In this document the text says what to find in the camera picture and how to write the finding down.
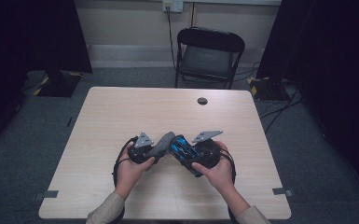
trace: wall outlet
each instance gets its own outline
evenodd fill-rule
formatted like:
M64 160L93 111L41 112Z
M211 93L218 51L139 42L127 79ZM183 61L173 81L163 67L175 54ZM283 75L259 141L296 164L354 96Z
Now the wall outlet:
M167 11L167 8L170 9L170 12L183 12L183 1L163 1L162 11Z

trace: wooden table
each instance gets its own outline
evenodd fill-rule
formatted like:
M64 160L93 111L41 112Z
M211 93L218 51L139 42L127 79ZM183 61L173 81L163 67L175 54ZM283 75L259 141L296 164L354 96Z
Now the wooden table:
M204 97L207 105L199 105ZM267 217L291 211L248 91L94 87L83 104L45 198L42 218L86 218L113 191L112 171L123 145L140 132L155 143L165 133L187 141L222 130L213 140L234 158L236 188ZM205 176L194 177L170 154L145 172L126 201L129 219L228 219L227 205Z

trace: chair back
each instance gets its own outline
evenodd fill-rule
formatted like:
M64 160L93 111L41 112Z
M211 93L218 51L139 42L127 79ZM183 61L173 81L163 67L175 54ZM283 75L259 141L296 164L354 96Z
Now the chair back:
M245 49L245 43L242 38L236 34L200 27L190 27L181 30L177 36L177 43L178 48L181 48L181 44L184 44L204 49L218 49L240 54L242 54Z

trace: gray sleeve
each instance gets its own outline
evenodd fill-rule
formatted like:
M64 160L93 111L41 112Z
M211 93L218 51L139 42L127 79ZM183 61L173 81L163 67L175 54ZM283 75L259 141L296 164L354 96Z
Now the gray sleeve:
M255 206L246 209L235 219L241 224L270 224L269 220Z
M90 212L87 224L109 223L117 218L124 208L124 200L116 193L111 193L105 201Z

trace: hand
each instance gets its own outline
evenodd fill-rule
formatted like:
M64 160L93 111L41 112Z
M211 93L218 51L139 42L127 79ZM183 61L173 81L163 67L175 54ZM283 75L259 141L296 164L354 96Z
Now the hand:
M220 148L228 151L228 148L222 142L215 141L215 143ZM231 176L231 163L225 157L220 157L220 162L211 169L208 169L196 162L193 162L191 165L194 169L205 175L208 178L209 183L211 183L211 185L214 186L220 193L222 193L225 189L234 187Z
M131 146L132 144L128 144L127 147L124 148L123 154L120 157L121 163L117 168L117 185L115 191L113 191L116 194L120 195L121 198L124 199L124 201L128 198L132 191L132 188L141 178L142 173L149 167L151 167L155 160L155 158L152 157L141 164L133 162L131 159L129 159L128 154L128 151Z

